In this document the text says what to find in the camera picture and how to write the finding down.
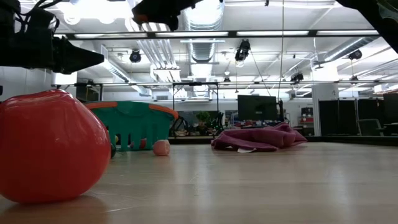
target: computer monitor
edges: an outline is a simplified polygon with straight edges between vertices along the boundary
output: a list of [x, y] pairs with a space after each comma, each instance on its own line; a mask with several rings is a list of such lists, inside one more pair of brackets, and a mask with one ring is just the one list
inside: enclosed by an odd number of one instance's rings
[[238, 116], [242, 120], [277, 120], [274, 96], [238, 95]]
[[398, 122], [398, 94], [386, 93], [384, 98], [384, 115], [386, 116], [385, 123]]

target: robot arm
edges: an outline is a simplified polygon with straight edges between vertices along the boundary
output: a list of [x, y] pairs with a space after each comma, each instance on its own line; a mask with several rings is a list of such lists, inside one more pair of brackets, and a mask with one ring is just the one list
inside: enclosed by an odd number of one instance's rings
[[192, 7], [202, 0], [143, 0], [132, 9], [134, 22], [141, 25], [156, 22], [168, 25], [171, 31], [178, 29], [177, 16], [181, 11]]
[[398, 53], [398, 1], [337, 0], [342, 6], [358, 10]]
[[[75, 47], [64, 37], [54, 37], [59, 20], [45, 8], [61, 0], [41, 6], [44, 1], [22, 14], [18, 0], [0, 0], [0, 66], [49, 68], [71, 74], [104, 62], [103, 55]], [[21, 23], [16, 33], [14, 20]]]

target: green plastic basket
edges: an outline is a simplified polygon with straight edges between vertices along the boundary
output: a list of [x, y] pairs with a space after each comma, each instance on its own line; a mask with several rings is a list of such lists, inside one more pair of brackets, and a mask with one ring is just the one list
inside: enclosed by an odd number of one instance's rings
[[[170, 121], [178, 113], [170, 108], [132, 101], [97, 101], [85, 104], [108, 127], [109, 136], [120, 134], [121, 151], [150, 150], [158, 140], [169, 138]], [[128, 136], [134, 147], [128, 146]], [[110, 138], [116, 145], [115, 138]], [[145, 148], [140, 149], [141, 139], [146, 139]]]

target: table surface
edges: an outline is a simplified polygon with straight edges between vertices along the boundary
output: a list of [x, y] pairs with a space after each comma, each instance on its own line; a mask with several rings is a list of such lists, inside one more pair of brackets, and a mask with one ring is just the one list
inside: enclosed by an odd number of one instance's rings
[[23, 206], [0, 197], [0, 223], [398, 223], [395, 147], [306, 143], [239, 154], [172, 146], [123, 152], [84, 196]]

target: red ball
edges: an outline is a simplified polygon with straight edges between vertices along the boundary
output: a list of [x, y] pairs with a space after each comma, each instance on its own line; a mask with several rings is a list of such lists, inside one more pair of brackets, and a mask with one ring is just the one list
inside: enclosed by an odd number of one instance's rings
[[0, 105], [0, 194], [19, 203], [86, 192], [110, 158], [104, 124], [71, 94], [50, 90]]
[[154, 144], [154, 154], [156, 156], [168, 156], [170, 153], [169, 140], [159, 140]]

